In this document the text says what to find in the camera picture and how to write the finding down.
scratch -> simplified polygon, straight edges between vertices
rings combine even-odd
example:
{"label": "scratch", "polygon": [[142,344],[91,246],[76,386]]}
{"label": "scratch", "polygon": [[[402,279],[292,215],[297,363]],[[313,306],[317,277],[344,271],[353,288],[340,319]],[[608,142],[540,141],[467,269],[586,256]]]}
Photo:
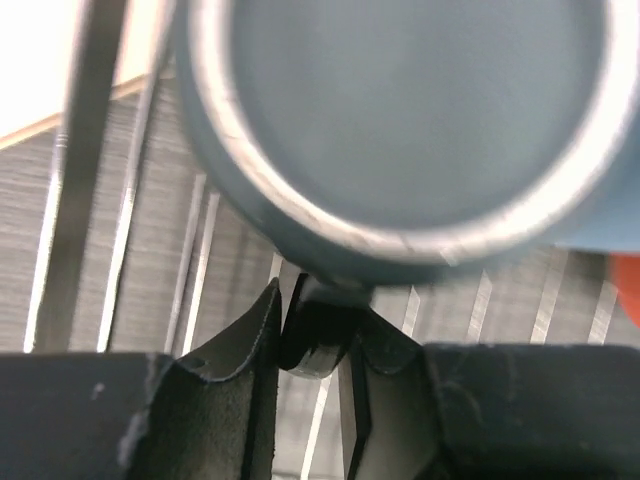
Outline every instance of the scratch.
{"label": "scratch", "polygon": [[438,368],[438,363],[435,359],[429,359],[429,371],[431,372],[431,376],[433,377],[433,383],[435,385],[440,385],[440,369]]}
{"label": "scratch", "polygon": [[484,424],[484,419],[482,417],[482,409],[480,408],[480,403],[478,403],[478,401],[475,399],[475,397],[473,396],[473,394],[469,390],[464,388],[459,383],[451,381],[451,380],[448,380],[445,383],[443,383],[442,387],[440,387],[440,388],[442,390],[451,390],[451,391],[454,391],[456,393],[459,393],[467,401],[467,404],[471,408],[471,411],[473,412],[474,419],[476,420],[478,425],[483,425]]}
{"label": "scratch", "polygon": [[516,390],[518,386],[518,368],[516,367],[516,362],[511,352],[505,352],[504,359],[507,363],[507,378],[509,379],[507,386],[507,400],[509,402],[513,402],[516,399]]}
{"label": "scratch", "polygon": [[91,400],[97,400],[102,392],[104,392],[104,383],[96,383],[91,392]]}
{"label": "scratch", "polygon": [[456,362],[456,364],[453,366],[453,368],[451,369],[451,371],[449,372],[449,377],[454,377],[455,375],[458,374],[458,372],[460,371],[460,369],[464,366],[465,362],[467,361],[467,359],[469,358],[469,355],[471,355],[471,352],[469,350],[463,350],[460,353],[460,359]]}
{"label": "scratch", "polygon": [[131,465],[132,456],[138,441],[149,431],[149,411],[157,389],[157,376],[160,373],[158,372],[158,365],[156,363],[157,358],[158,355],[155,353],[146,355],[147,375],[144,379],[145,403],[141,409],[131,416],[129,425],[127,425],[127,431],[118,442],[118,465],[125,468]]}

metal rim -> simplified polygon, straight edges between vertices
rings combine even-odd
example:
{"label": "metal rim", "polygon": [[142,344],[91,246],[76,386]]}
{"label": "metal rim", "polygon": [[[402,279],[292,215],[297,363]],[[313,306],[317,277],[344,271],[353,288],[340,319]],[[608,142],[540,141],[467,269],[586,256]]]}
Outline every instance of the metal rim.
{"label": "metal rim", "polygon": [[232,76],[234,6],[235,0],[194,0],[189,12],[196,88],[217,136],[241,172],[282,212],[320,237],[374,258],[456,265],[542,233],[604,176],[635,112],[640,0],[603,2],[604,49],[594,93],[574,137],[541,179],[510,203],[468,222],[428,230],[371,227],[310,202],[276,171],[255,140]]}

gray fabric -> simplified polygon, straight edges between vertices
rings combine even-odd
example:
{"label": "gray fabric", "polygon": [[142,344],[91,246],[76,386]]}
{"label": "gray fabric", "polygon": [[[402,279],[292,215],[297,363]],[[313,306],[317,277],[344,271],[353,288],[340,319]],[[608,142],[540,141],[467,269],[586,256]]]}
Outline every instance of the gray fabric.
{"label": "gray fabric", "polygon": [[[106,285],[128,142],[137,95],[117,101],[110,112],[104,162],[95,199],[82,287],[72,338],[74,350],[95,347]],[[117,350],[160,350],[164,344],[175,275],[190,202],[195,162],[176,116],[173,97],[163,89],[146,176],[134,221],[128,276],[117,325]],[[0,350],[22,347],[41,216],[48,185],[51,132],[0,152]],[[273,250],[221,202],[196,329],[201,344],[243,312],[266,284]],[[480,338],[486,342],[528,342],[549,275],[562,278],[548,342],[586,342],[605,278],[602,257],[566,256],[543,248],[492,274],[491,295]],[[283,264],[285,299],[297,269]],[[412,308],[420,341],[464,341],[476,304],[480,276],[416,289]],[[401,325],[409,291],[380,292],[376,308]],[[608,343],[640,345],[640,329],[615,307]],[[312,476],[342,475],[337,388],[332,383],[320,428]],[[319,385],[283,374],[278,402],[275,469],[299,475]]]}

metal strip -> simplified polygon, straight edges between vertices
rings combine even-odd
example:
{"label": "metal strip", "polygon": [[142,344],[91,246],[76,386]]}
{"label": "metal strip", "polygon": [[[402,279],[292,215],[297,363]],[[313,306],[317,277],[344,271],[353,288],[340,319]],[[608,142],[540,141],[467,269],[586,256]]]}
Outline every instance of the metal strip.
{"label": "metal strip", "polygon": [[564,277],[564,269],[567,265],[568,253],[566,250],[555,250],[551,255],[551,263],[547,278],[542,288],[542,296],[538,313],[536,314],[536,322],[531,332],[531,343],[544,343],[547,340],[549,326],[551,325],[551,317],[556,308],[560,285]]}
{"label": "metal strip", "polygon": [[[311,475],[308,480],[340,480],[342,477],[323,477]],[[293,473],[273,472],[271,480],[300,480],[300,475]]]}
{"label": "metal strip", "polygon": [[331,379],[333,375],[329,375],[327,378],[323,378],[320,382],[320,390],[318,391],[318,397],[316,398],[316,406],[313,410],[313,417],[311,419],[311,428],[309,430],[309,439],[307,440],[307,448],[304,451],[304,459],[302,460],[302,469],[300,470],[300,480],[309,480],[309,473],[311,472],[311,464],[313,462],[313,455],[316,451],[316,443],[318,442],[318,434],[320,433],[320,425],[322,424],[322,417],[324,416],[324,407],[327,404],[327,397],[329,396],[329,388],[331,388]]}
{"label": "metal strip", "polygon": [[411,287],[411,290],[409,290],[409,299],[407,300],[407,310],[405,311],[404,321],[402,322],[402,333],[409,337],[413,337],[413,331],[416,328],[420,301],[420,295],[416,291],[416,288]]}
{"label": "metal strip", "polygon": [[191,260],[193,249],[195,248],[196,232],[198,231],[198,220],[200,219],[200,211],[202,209],[202,198],[206,185],[206,176],[204,174],[196,175],[191,194],[191,205],[189,206],[189,216],[187,219],[187,230],[184,235],[184,243],[182,244],[182,252],[180,253],[180,265],[178,266],[178,275],[176,278],[176,288],[173,293],[173,301],[171,302],[171,314],[169,316],[169,326],[167,327],[167,337],[164,342],[164,353],[177,354],[178,345],[176,338],[181,330],[180,314],[182,313],[182,301],[184,299],[185,289],[187,287],[187,279],[191,268]]}
{"label": "metal strip", "polygon": [[120,288],[125,277],[126,256],[131,238],[131,221],[134,215],[136,195],[144,173],[144,162],[147,153],[149,133],[151,131],[155,100],[159,90],[160,75],[165,70],[168,61],[169,41],[171,39],[171,22],[175,10],[175,0],[167,0],[162,9],[160,34],[156,41],[158,45],[151,72],[147,77],[147,84],[140,96],[136,113],[133,139],[129,149],[125,186],[122,192],[122,203],[116,228],[116,239],[113,245],[109,277],[105,292],[102,320],[98,334],[98,352],[105,352],[111,348],[114,333],[114,322],[120,299]]}
{"label": "metal strip", "polygon": [[271,269],[269,270],[269,281],[279,277],[280,270],[282,270],[282,257],[278,253],[274,253],[271,259]]}
{"label": "metal strip", "polygon": [[587,343],[595,345],[604,344],[607,339],[607,332],[609,331],[609,324],[613,317],[617,299],[618,290],[611,282],[605,280],[602,283],[602,290],[600,290],[600,297],[596,305],[596,313],[593,316],[593,323],[591,324],[591,331],[589,332]]}
{"label": "metal strip", "polygon": [[184,334],[184,342],[182,344],[182,355],[186,355],[193,348],[196,323],[198,322],[198,311],[200,310],[200,300],[202,299],[204,278],[207,274],[207,265],[209,264],[211,242],[213,241],[213,229],[216,224],[216,215],[218,213],[219,203],[220,195],[209,195],[204,229],[202,232],[202,243],[200,245],[200,254],[198,256],[198,269],[196,270],[196,278],[193,285],[193,294],[191,295],[191,305],[189,307],[189,318],[187,319],[187,327]]}
{"label": "metal strip", "polygon": [[127,0],[85,0],[51,162],[23,351],[66,351]]}
{"label": "metal strip", "polygon": [[480,334],[482,333],[484,318],[487,315],[492,290],[493,284],[489,279],[489,275],[487,275],[487,272],[482,272],[476,300],[473,303],[473,310],[471,310],[471,319],[467,329],[467,343],[478,343],[480,341]]}

metal bar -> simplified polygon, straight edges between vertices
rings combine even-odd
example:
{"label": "metal bar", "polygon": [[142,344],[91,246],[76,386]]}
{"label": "metal bar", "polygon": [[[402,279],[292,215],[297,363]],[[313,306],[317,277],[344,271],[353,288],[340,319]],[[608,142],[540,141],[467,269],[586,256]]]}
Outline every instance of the metal bar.
{"label": "metal bar", "polygon": [[593,323],[591,324],[587,343],[596,345],[604,344],[604,341],[607,339],[607,332],[609,331],[609,324],[611,323],[611,317],[613,317],[617,299],[618,290],[611,282],[605,280],[602,283],[602,290],[600,290],[600,297],[596,305],[596,313],[593,316]]}
{"label": "metal bar", "polygon": [[269,281],[280,276],[280,270],[282,270],[282,257],[274,253],[271,259],[271,270],[269,270]]}
{"label": "metal bar", "polygon": [[407,300],[407,310],[405,311],[404,321],[402,322],[402,333],[408,337],[413,337],[413,331],[416,328],[416,322],[418,320],[420,301],[420,295],[418,295],[416,288],[411,287],[411,290],[409,290],[409,299]]}
{"label": "metal bar", "polygon": [[196,270],[196,278],[193,285],[193,294],[191,295],[191,305],[189,307],[189,318],[187,319],[187,327],[184,334],[184,342],[182,344],[182,355],[186,355],[193,348],[193,339],[196,332],[196,323],[198,321],[198,311],[200,310],[200,300],[202,298],[204,278],[207,274],[207,265],[209,264],[209,254],[211,253],[211,242],[213,240],[213,229],[216,224],[216,215],[218,212],[219,202],[220,195],[209,195],[204,229],[202,232],[202,243],[200,245],[200,254],[198,258],[198,269]]}
{"label": "metal bar", "polygon": [[[416,390],[417,395],[408,402],[402,403],[406,396],[396,394],[395,404],[379,401],[378,405],[394,412],[405,408],[405,415],[409,415],[409,410],[428,401],[426,392],[438,392],[438,404],[444,406],[437,409],[438,427],[446,432],[441,434],[440,446],[447,463],[457,468],[451,475],[431,478],[640,478],[637,349],[432,344],[425,345],[423,351],[426,371],[446,373],[431,377],[433,380],[423,374],[429,386]],[[386,399],[386,391],[402,385],[397,381],[392,384],[401,375],[394,370],[379,390],[370,382],[370,398],[380,395]],[[416,382],[413,377],[407,380],[408,384]],[[514,428],[514,419],[521,428]],[[380,460],[385,451],[395,453],[389,460],[383,457],[378,465],[384,466],[385,460],[387,464],[397,462],[398,455],[409,457],[411,448],[407,451],[406,446],[415,447],[421,436],[428,435],[404,423],[403,429],[393,432],[395,438],[383,437],[382,448],[375,451],[380,444],[373,437],[383,435],[384,425],[376,425],[375,417],[373,422],[376,434],[368,439],[368,460]],[[433,438],[427,438],[433,445]],[[427,456],[428,461],[432,459],[433,455]],[[362,476],[367,480],[390,477],[400,480],[430,475]]]}
{"label": "metal bar", "polygon": [[531,332],[531,343],[544,343],[547,340],[551,317],[556,308],[560,285],[564,277],[564,269],[567,264],[568,254],[564,250],[556,250],[551,256],[551,265],[547,273],[547,278],[542,287],[542,296],[536,321]]}
{"label": "metal bar", "polygon": [[467,329],[467,343],[478,343],[480,341],[480,334],[482,333],[484,318],[487,315],[492,290],[493,284],[489,279],[489,275],[487,275],[487,272],[482,272],[476,300],[473,302],[473,309],[471,310],[471,319]]}
{"label": "metal bar", "polygon": [[162,10],[160,33],[156,42],[158,47],[155,52],[151,73],[147,77],[147,84],[138,103],[133,139],[127,160],[125,187],[122,192],[116,239],[113,245],[107,289],[102,309],[102,320],[100,322],[98,345],[96,347],[98,352],[109,350],[113,340],[113,327],[118,309],[120,288],[125,276],[126,255],[131,238],[131,221],[134,214],[136,194],[144,172],[144,161],[149,143],[155,100],[159,89],[159,79],[168,61],[171,22],[175,5],[175,0],[167,0]]}
{"label": "metal bar", "polygon": [[182,300],[184,299],[185,289],[187,287],[187,279],[191,267],[193,249],[195,247],[196,232],[198,230],[198,220],[200,219],[200,210],[202,209],[202,197],[206,185],[206,176],[204,174],[196,175],[191,194],[191,205],[189,207],[189,217],[187,219],[187,231],[184,235],[184,243],[182,244],[182,252],[180,254],[180,265],[178,266],[178,275],[176,279],[176,288],[173,293],[173,301],[171,302],[171,314],[169,316],[169,326],[167,328],[167,338],[164,342],[164,353],[177,353],[176,337],[180,331],[180,314],[182,312]]}
{"label": "metal bar", "polygon": [[93,192],[127,0],[85,0],[36,257],[23,350],[71,339]]}
{"label": "metal bar", "polygon": [[[271,480],[300,480],[300,475],[293,473],[273,472]],[[327,477],[311,475],[308,480],[343,480],[342,477]]]}
{"label": "metal bar", "polygon": [[302,460],[300,480],[309,480],[309,473],[311,472],[313,455],[316,451],[316,443],[318,442],[318,434],[320,433],[320,425],[322,424],[324,407],[327,404],[327,397],[329,396],[329,388],[331,388],[332,377],[333,375],[329,375],[327,378],[323,378],[320,382],[320,389],[318,390],[318,396],[316,398],[316,406],[313,410],[313,417],[311,419],[311,428],[309,429],[307,448],[304,451],[304,459]]}

